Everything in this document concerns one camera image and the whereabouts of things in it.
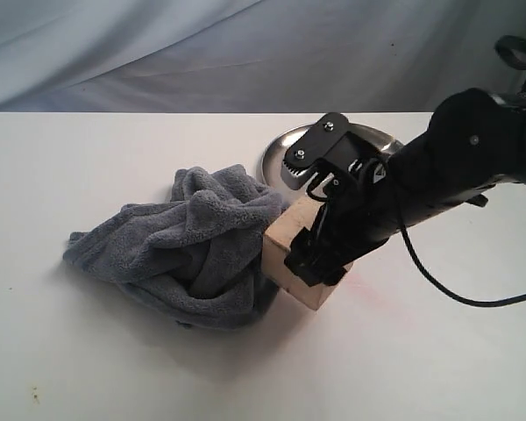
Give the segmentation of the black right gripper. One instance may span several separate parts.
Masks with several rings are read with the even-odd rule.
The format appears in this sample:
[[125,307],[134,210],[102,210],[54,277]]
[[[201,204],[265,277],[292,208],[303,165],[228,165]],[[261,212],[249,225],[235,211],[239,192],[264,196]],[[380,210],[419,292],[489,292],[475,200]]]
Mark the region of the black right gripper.
[[526,94],[468,89],[438,105],[426,131],[396,153],[366,158],[320,210],[315,242],[302,228],[284,264],[308,286],[338,285],[349,262],[396,232],[462,203],[484,206],[483,192],[504,182],[526,185]]

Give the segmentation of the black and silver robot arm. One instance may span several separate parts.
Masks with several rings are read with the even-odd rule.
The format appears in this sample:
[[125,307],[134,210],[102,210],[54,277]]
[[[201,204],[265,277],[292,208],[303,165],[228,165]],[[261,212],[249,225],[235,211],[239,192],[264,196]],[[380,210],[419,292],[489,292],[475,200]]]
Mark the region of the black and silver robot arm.
[[[495,44],[511,68],[526,71],[526,39]],[[347,117],[324,114],[285,153],[282,177],[320,208],[293,239],[286,266],[308,285],[334,285],[345,266],[395,233],[463,203],[486,204],[504,182],[526,185],[526,83],[513,94],[467,89],[445,99],[424,133],[393,153],[358,133]]]

